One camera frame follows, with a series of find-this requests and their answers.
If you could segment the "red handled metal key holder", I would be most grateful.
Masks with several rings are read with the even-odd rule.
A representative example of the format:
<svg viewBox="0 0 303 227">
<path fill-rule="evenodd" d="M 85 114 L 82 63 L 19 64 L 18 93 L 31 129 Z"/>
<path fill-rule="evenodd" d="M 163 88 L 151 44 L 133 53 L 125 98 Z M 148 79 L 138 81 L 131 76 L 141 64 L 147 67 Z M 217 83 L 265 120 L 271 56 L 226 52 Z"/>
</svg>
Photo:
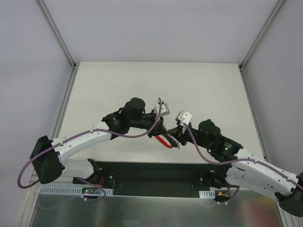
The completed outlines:
<svg viewBox="0 0 303 227">
<path fill-rule="evenodd" d="M 180 144 L 177 140 L 175 140 L 172 136 L 169 134 L 162 134 L 155 136 L 156 140 L 160 142 L 163 146 L 166 148 L 177 148 L 180 149 Z"/>
</svg>

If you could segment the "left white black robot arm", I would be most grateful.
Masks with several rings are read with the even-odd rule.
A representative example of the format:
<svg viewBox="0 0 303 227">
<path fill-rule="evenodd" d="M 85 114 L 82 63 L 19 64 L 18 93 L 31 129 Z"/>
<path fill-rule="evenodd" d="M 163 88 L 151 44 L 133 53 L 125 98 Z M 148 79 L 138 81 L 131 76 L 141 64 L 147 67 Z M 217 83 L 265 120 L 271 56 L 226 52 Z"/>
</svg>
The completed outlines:
<svg viewBox="0 0 303 227">
<path fill-rule="evenodd" d="M 145 102 L 134 97 L 124 107 L 80 132 L 52 140 L 47 136 L 40 137 L 30 156 L 39 183 L 51 183 L 61 176 L 80 177 L 90 184 L 97 183 L 100 172 L 92 159 L 72 160 L 70 157 L 101 142 L 117 137 L 128 138 L 131 128 L 146 130 L 143 136 L 163 135 L 167 132 L 163 117 L 168 114 L 168 104 L 161 99 L 150 113 L 146 113 Z"/>
</svg>

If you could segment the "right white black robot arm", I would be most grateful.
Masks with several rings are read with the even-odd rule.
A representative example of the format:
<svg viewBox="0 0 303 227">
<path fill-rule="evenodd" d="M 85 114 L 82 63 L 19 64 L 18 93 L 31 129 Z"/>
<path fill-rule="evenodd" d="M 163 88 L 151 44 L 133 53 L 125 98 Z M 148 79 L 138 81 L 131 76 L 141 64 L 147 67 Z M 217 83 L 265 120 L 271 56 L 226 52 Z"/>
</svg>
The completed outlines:
<svg viewBox="0 0 303 227">
<path fill-rule="evenodd" d="M 223 136 L 210 119 L 200 122 L 197 129 L 190 123 L 180 122 L 169 130 L 169 135 L 183 146 L 188 142 L 194 144 L 198 152 L 200 147 L 205 148 L 215 161 L 208 160 L 202 153 L 201 158 L 224 167 L 224 170 L 213 174 L 217 186 L 228 183 L 249 189 L 270 198 L 289 214 L 302 217 L 302 174 L 288 172 L 258 158 L 241 144 Z"/>
</svg>

